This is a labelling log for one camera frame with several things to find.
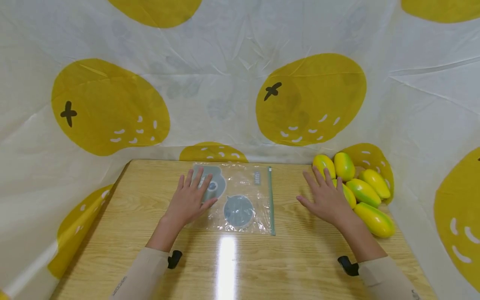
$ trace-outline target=yellow lemon print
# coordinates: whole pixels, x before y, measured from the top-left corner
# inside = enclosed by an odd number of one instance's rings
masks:
[[[357,115],[367,81],[361,67],[324,53],[289,63],[268,76],[257,97],[260,131],[277,144],[322,143]]]
[[[112,186],[113,184],[88,195],[60,224],[57,231],[58,252],[48,264],[48,270],[56,278],[60,279],[67,269]]]
[[[445,177],[435,195],[438,235],[463,277],[480,292],[480,147]]]
[[[170,130],[158,91],[141,76],[104,60],[78,60],[65,67],[55,79],[51,104],[63,132],[98,156],[158,144]]]
[[[385,179],[388,189],[390,190],[390,197],[384,201],[389,204],[393,200],[393,172],[390,163],[380,148],[373,144],[361,143],[345,148],[341,152],[347,153],[355,166],[373,169]]]
[[[1,289],[0,289],[0,300],[9,300],[7,294],[5,294]]]
[[[478,0],[402,0],[406,13],[439,23],[458,23],[480,18]]]
[[[185,147],[180,153],[179,160],[248,162],[242,152],[233,147],[216,142],[203,142]]]
[[[170,28],[190,19],[202,0],[108,0],[129,18],[143,25]]]

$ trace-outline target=wooden table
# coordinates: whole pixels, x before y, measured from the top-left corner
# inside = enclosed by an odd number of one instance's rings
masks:
[[[132,161],[52,299],[107,299],[191,166]],[[337,262],[353,258],[342,236],[295,199],[309,193],[301,173],[309,167],[271,166],[276,236],[184,229],[173,246],[183,257],[161,283],[164,299],[367,299],[360,278],[347,276]],[[380,243],[422,298],[436,299],[401,231]]]

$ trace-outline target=toy mango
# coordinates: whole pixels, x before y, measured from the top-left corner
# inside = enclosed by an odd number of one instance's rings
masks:
[[[365,203],[358,203],[353,211],[365,222],[368,230],[379,238],[389,238],[395,233],[395,224],[382,211]]]
[[[327,168],[328,171],[330,172],[330,176],[333,178],[336,178],[335,174],[335,166],[333,164],[333,161],[326,155],[324,154],[319,154],[313,158],[313,163],[315,167],[318,168],[320,171],[320,174],[325,178],[324,174],[324,168]]]
[[[336,187],[336,179],[332,179],[333,185]],[[345,195],[345,198],[348,201],[348,204],[350,204],[350,207],[353,209],[357,205],[357,200],[355,199],[355,195],[353,192],[342,182],[343,185],[343,194]]]
[[[382,203],[382,200],[377,195],[373,187],[360,179],[354,178],[350,180],[349,182],[347,182],[347,186],[351,189],[351,191],[355,195],[355,198],[357,198],[357,200],[360,202],[364,202],[375,208],[377,208],[380,203]]]
[[[363,170],[360,172],[359,179],[371,185],[380,198],[390,198],[390,190],[388,189],[385,179],[375,170]]]
[[[341,177],[343,181],[350,181],[355,176],[355,166],[347,153],[338,152],[335,154],[333,164],[337,177]]]

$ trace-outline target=plastic bag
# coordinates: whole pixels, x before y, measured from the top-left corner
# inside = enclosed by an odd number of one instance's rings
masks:
[[[270,167],[194,163],[193,178],[200,167],[204,167],[200,185],[213,175],[202,201],[213,197],[218,201],[192,227],[275,235]]]

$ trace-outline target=beige sleeve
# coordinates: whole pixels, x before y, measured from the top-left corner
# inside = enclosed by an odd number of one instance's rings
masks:
[[[413,284],[390,257],[359,264],[359,274],[374,300],[420,300]]]
[[[150,299],[167,267],[167,252],[150,248],[141,249],[127,274],[113,291],[110,299]]]

